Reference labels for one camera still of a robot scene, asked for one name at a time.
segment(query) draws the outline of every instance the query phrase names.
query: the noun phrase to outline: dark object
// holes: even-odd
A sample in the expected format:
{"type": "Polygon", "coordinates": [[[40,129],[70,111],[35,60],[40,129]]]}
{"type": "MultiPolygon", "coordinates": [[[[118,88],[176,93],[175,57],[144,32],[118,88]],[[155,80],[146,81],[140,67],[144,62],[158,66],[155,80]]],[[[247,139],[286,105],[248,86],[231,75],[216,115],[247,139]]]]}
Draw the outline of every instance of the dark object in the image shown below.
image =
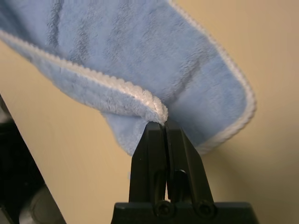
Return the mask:
{"type": "Polygon", "coordinates": [[[11,120],[0,125],[0,208],[14,224],[24,203],[42,186],[39,172],[18,128],[11,120]]]}
{"type": "Polygon", "coordinates": [[[203,163],[171,121],[148,123],[132,158],[129,203],[112,224],[258,224],[249,203],[214,203],[203,163]],[[168,190],[170,202],[165,201],[168,190]]]}

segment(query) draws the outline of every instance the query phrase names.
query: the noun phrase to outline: screw head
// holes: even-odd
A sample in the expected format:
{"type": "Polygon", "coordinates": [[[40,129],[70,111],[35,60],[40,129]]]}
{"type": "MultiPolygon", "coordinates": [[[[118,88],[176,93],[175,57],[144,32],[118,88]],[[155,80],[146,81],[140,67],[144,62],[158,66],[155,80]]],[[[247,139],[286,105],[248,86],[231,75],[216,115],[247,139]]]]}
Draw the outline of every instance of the screw head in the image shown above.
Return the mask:
{"type": "Polygon", "coordinates": [[[175,206],[168,201],[159,201],[155,205],[155,214],[161,219],[170,219],[174,216],[175,206]]]}
{"type": "Polygon", "coordinates": [[[196,213],[204,218],[204,219],[211,219],[216,214],[216,208],[213,203],[208,201],[202,201],[195,205],[196,213]]]}

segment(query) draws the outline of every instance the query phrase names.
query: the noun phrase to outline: cream background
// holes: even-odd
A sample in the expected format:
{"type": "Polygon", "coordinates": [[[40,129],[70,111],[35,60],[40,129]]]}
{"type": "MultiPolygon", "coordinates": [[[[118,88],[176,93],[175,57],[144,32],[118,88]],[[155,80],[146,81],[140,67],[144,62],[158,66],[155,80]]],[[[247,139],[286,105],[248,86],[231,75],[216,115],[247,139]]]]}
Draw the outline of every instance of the cream background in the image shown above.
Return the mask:
{"type": "MultiPolygon", "coordinates": [[[[217,201],[249,201],[262,224],[299,222],[299,2],[178,0],[228,51],[257,98],[254,119],[204,156],[217,201]]],[[[130,157],[94,109],[0,43],[0,93],[68,224],[110,223],[130,157]]]]}

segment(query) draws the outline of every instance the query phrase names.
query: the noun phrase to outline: blue towel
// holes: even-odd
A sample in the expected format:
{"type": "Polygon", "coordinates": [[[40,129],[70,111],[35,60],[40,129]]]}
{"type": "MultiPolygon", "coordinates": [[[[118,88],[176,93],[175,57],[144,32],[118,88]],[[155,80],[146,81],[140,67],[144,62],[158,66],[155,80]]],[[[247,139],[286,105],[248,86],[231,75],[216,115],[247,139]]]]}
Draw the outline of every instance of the blue towel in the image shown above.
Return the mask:
{"type": "Polygon", "coordinates": [[[203,154],[255,110],[237,66],[172,1],[0,0],[0,39],[98,109],[130,155],[149,121],[171,117],[203,154]]]}

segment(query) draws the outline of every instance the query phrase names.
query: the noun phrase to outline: white piped edge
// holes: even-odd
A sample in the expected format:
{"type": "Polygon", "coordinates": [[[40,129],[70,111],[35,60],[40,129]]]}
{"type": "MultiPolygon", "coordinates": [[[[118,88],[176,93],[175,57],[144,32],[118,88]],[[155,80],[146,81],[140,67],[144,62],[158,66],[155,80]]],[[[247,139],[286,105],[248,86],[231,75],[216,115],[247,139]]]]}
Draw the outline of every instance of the white piped edge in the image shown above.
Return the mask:
{"type": "Polygon", "coordinates": [[[131,82],[125,82],[121,78],[116,78],[114,76],[109,76],[101,72],[85,68],[76,63],[59,58],[58,56],[49,54],[38,47],[21,40],[11,34],[6,33],[3,30],[0,30],[0,38],[6,39],[7,41],[19,45],[25,50],[32,52],[39,57],[55,63],[61,68],[65,68],[76,72],[94,82],[99,83],[100,85],[106,86],[110,89],[118,90],[126,95],[130,95],[135,99],[139,100],[141,104],[149,107],[153,112],[158,115],[158,120],[149,120],[164,124],[168,118],[168,111],[165,105],[162,104],[161,100],[158,97],[153,96],[148,90],[143,90],[140,86],[133,85],[131,82]]]}
{"type": "Polygon", "coordinates": [[[216,42],[216,40],[204,29],[198,22],[196,22],[184,9],[182,9],[178,4],[176,4],[173,0],[169,0],[169,4],[180,13],[192,26],[194,26],[197,30],[204,33],[211,44],[213,44],[217,51],[220,53],[220,56],[227,64],[228,68],[235,75],[237,80],[242,84],[245,92],[246,92],[246,100],[247,106],[242,114],[242,116],[232,125],[224,129],[222,132],[219,132],[215,136],[208,139],[206,142],[200,144],[196,147],[196,150],[199,154],[206,154],[212,148],[220,145],[225,142],[233,135],[237,134],[253,117],[254,112],[256,110],[256,99],[255,95],[251,89],[251,86],[245,76],[242,74],[241,70],[234,63],[234,61],[229,57],[228,53],[225,49],[216,42]]]}

